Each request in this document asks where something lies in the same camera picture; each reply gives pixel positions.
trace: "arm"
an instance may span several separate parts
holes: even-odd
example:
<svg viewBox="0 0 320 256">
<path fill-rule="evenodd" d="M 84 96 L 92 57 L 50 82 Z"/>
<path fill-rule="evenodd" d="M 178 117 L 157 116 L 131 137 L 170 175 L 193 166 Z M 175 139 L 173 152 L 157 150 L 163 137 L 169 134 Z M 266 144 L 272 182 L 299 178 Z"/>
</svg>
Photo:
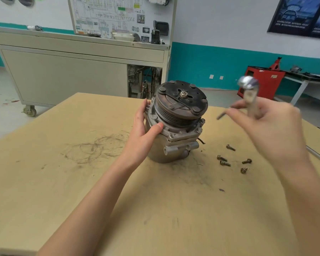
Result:
<svg viewBox="0 0 320 256">
<path fill-rule="evenodd" d="M 251 119 L 236 109 L 244 108 L 244 101 L 235 103 L 226 113 L 274 167 L 302 255 L 320 256 L 320 177 L 306 150 L 300 111 L 288 103 L 264 98 L 258 101 L 260 119 Z"/>
<path fill-rule="evenodd" d="M 146 105 L 147 100 L 144 100 L 135 115 L 133 129 L 120 157 L 43 245 L 37 256 L 94 253 L 124 185 L 146 158 L 156 135 L 162 131 L 163 125 L 158 124 L 145 134 L 143 112 Z"/>
</svg>

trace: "wall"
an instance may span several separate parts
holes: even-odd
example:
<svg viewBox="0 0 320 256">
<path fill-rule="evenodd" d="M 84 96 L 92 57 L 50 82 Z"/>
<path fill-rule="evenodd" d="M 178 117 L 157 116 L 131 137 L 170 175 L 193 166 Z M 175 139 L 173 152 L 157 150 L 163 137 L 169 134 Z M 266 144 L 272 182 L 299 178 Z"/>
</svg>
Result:
<svg viewBox="0 0 320 256">
<path fill-rule="evenodd" d="M 169 78 L 199 87 L 237 89 L 236 79 L 248 65 L 270 66 L 278 56 L 283 56 L 285 70 L 296 64 L 304 71 L 320 73 L 320 39 L 266 32 L 278 3 L 178 0 Z M 0 1 L 0 26 L 9 26 L 4 23 L 72 31 L 67 0 L 35 0 L 33 8 L 17 0 L 12 6 Z M 278 93 L 293 95 L 298 87 L 282 82 Z"/>
</svg>

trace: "wheel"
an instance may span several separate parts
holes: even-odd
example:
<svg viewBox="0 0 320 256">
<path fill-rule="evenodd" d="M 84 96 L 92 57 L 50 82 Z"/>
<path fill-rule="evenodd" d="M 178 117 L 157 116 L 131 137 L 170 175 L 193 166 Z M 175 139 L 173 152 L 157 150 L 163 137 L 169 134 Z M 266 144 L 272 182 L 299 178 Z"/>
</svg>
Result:
<svg viewBox="0 0 320 256">
<path fill-rule="evenodd" d="M 29 117 L 34 117 L 37 115 L 37 111 L 34 108 L 34 105 L 26 105 L 23 112 L 29 116 Z"/>
</svg>

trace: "compressor housing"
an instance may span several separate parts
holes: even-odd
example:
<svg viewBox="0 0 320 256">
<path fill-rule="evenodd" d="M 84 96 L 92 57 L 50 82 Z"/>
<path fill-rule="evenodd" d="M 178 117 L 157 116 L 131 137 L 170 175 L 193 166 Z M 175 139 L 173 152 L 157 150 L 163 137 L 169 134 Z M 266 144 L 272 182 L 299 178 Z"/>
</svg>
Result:
<svg viewBox="0 0 320 256">
<path fill-rule="evenodd" d="M 156 96 L 145 110 L 146 132 L 159 122 L 164 128 L 154 140 L 148 157 L 159 163 L 169 163 L 188 157 L 199 148 L 197 139 L 208 108 L 205 94 L 194 84 L 169 81 L 159 86 Z"/>
</svg>

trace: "hand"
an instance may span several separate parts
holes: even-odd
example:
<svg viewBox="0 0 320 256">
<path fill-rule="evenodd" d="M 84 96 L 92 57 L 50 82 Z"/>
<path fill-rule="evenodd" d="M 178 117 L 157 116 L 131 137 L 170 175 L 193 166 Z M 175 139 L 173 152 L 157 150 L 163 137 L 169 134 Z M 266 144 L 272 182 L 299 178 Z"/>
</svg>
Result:
<svg viewBox="0 0 320 256">
<path fill-rule="evenodd" d="M 252 119 L 237 108 L 245 108 L 244 100 L 234 103 L 226 110 L 262 154 L 277 170 L 284 166 L 296 166 L 309 162 L 303 137 L 300 110 L 289 103 L 258 98 L 260 119 Z"/>
<path fill-rule="evenodd" d="M 150 104 L 144 99 L 141 106 L 137 110 L 134 118 L 133 129 L 130 132 L 129 139 L 120 156 L 124 162 L 135 170 L 146 158 L 150 151 L 155 137 L 162 131 L 163 124 L 158 123 L 151 127 L 145 134 L 144 111 L 146 105 Z"/>
</svg>

